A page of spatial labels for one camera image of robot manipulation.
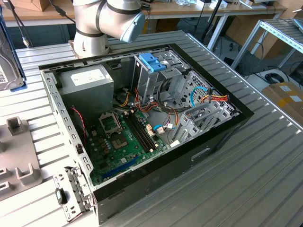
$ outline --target green circuit board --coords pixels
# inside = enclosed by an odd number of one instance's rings
[[[148,124],[142,112],[137,111],[134,116],[138,120],[145,122],[142,124]],[[157,148],[153,152],[144,150],[129,125],[125,122],[125,116],[118,116],[117,119],[123,131],[121,134],[112,134],[110,138],[105,136],[105,131],[98,119],[87,127],[89,136],[85,149],[94,166],[90,174],[93,185],[98,185],[149,158],[153,158],[167,149],[166,144],[156,136],[156,139],[152,137],[151,140],[154,144],[158,145]],[[113,140],[115,140],[116,147],[123,143],[127,145],[116,149]]]

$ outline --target ram slot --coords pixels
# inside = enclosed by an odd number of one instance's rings
[[[153,143],[153,141],[151,140],[150,136],[147,134],[147,132],[142,128],[142,126],[140,125],[138,119],[134,116],[134,115],[131,115],[130,116],[133,123],[135,124],[136,128],[140,129],[140,131],[142,132],[142,135],[144,136],[144,139],[145,141],[149,144],[149,146],[152,148],[152,149],[156,149],[156,146],[155,144]]]
[[[151,149],[156,149],[153,141],[149,138],[145,130],[140,126],[138,120],[133,115],[127,116],[125,122],[135,135],[145,152],[149,152]]]

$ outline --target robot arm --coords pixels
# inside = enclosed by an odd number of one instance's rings
[[[145,16],[139,0],[74,0],[76,36],[80,57],[108,53],[107,35],[130,43],[141,33]]]

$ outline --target slotted aluminum table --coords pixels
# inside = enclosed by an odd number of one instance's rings
[[[224,147],[194,169],[114,216],[106,227],[258,227],[303,222],[303,134],[292,119],[191,35],[182,31],[111,39],[114,51],[176,43],[254,111]],[[28,89],[0,93],[0,123],[27,119],[43,183],[0,202],[0,226],[96,227],[93,212],[68,224],[52,175],[72,165],[53,117],[37,65],[75,59],[69,45],[18,50]]]
[[[293,55],[293,53],[297,50],[303,53],[303,33],[296,27],[291,19],[272,19],[272,20],[259,20],[246,40],[245,44],[242,46],[239,54],[237,55],[235,61],[232,63],[231,68],[235,69],[237,65],[240,63],[242,57],[247,51],[251,42],[258,31],[263,28],[265,32],[259,38],[258,43],[263,43],[264,37],[270,32],[275,37],[279,38],[286,44],[290,45],[293,49],[290,53],[284,58],[284,60],[280,63],[279,68],[281,68],[287,60]],[[252,49],[251,54],[254,54],[256,50],[259,48],[259,44],[256,44]]]

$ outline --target metal rail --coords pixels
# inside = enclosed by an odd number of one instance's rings
[[[263,28],[265,32],[258,40],[258,43],[262,43],[267,33],[271,33],[286,44],[293,47],[295,50],[303,53],[303,33],[296,27],[291,19],[272,19],[272,20],[259,20],[254,27],[253,31],[249,35],[242,49],[240,50],[238,56],[233,62],[231,68],[235,69],[237,65],[240,63],[242,57],[247,51],[249,45],[253,42],[254,37],[258,33],[258,31]],[[255,51],[259,48],[259,44],[256,44],[251,54],[254,54]],[[294,50],[290,52],[289,55],[281,62],[279,67],[282,67],[284,63],[291,57],[294,53]]]

